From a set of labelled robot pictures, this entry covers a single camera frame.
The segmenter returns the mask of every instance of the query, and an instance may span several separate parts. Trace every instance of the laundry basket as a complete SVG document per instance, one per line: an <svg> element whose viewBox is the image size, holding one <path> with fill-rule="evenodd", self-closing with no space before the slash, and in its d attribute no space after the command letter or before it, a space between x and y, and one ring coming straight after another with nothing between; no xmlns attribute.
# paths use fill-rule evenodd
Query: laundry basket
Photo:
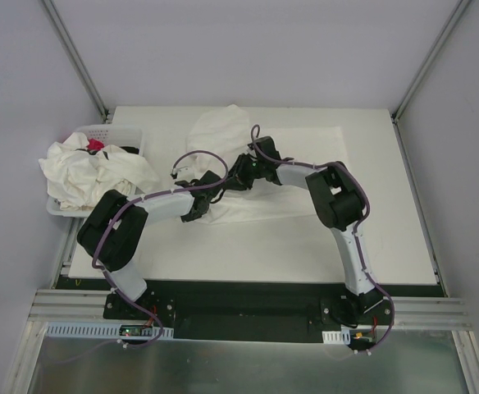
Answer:
<svg viewBox="0 0 479 394"><path fill-rule="evenodd" d="M144 138L141 129L135 126L120 125L92 125L82 126L75 130L84 133L87 138L103 142L105 145L131 146L139 149L139 156L143 156ZM135 186L132 186L131 194L135 193ZM68 218L86 218L92 212L91 210L82 211L61 211L59 201L53 197L48 197L46 203L48 213L57 216L66 216Z"/></svg>

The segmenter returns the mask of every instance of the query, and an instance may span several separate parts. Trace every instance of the white table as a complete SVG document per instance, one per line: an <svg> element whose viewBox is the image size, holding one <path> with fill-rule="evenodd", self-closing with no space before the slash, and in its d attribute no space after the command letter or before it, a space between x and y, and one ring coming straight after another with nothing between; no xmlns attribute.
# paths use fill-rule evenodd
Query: white table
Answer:
<svg viewBox="0 0 479 394"><path fill-rule="evenodd" d="M144 156L162 175L185 152L185 138L213 108L118 107L114 124L142 128ZM370 264L379 282L436 283L386 110L246 108L267 128L332 127L343 131L351 172L371 201L364 224ZM316 216L206 225L172 219L145 229L136 261L145 278L248 282L343 282L331 232ZM102 277L78 245L70 277Z"/></svg>

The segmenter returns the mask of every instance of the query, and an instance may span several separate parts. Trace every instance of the crumpled white cloth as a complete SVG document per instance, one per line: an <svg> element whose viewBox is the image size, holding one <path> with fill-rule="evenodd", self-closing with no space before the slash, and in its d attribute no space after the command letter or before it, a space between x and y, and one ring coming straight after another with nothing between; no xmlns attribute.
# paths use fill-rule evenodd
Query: crumpled white cloth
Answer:
<svg viewBox="0 0 479 394"><path fill-rule="evenodd" d="M57 199L61 210L91 210L103 195L115 189L124 195L136 185L149 193L159 177L147 160L115 145L107 145L95 155L86 149L89 141L83 133L72 133L61 143L53 143L47 158L39 165L48 180L48 195Z"/></svg>
<svg viewBox="0 0 479 394"><path fill-rule="evenodd" d="M248 152L252 123L249 113L230 105L203 114L187 137L187 151L210 150L222 157L229 168L242 153ZM342 130L339 127L265 128L281 157L292 157L306 163L321 164L340 160L350 169ZM198 154L192 171L201 177L207 170L223 175L223 166L213 157ZM307 190L294 186L277 186L256 180L247 191L228 190L221 201L212 204L198 220L218 224L256 220L292 218L316 214Z"/></svg>

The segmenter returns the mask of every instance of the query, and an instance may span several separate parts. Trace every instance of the wall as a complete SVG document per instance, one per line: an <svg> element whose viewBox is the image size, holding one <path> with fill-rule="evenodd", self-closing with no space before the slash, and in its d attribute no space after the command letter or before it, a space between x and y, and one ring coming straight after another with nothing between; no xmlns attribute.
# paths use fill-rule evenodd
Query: wall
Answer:
<svg viewBox="0 0 479 394"><path fill-rule="evenodd" d="M479 0L400 122L451 295L479 342Z"/></svg>
<svg viewBox="0 0 479 394"><path fill-rule="evenodd" d="M0 391L66 221L45 211L37 158L99 122L36 0L0 0Z"/></svg>
<svg viewBox="0 0 479 394"><path fill-rule="evenodd" d="M110 108L395 109L457 0L56 0Z"/></svg>

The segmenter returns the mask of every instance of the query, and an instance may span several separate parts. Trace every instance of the red cloth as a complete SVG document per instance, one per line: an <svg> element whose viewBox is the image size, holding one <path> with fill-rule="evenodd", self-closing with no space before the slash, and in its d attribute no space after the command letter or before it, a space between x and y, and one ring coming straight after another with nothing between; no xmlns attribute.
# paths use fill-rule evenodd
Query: red cloth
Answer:
<svg viewBox="0 0 479 394"><path fill-rule="evenodd" d="M105 144L94 138L89 139L89 146L86 147L88 150L101 150L105 147Z"/></svg>

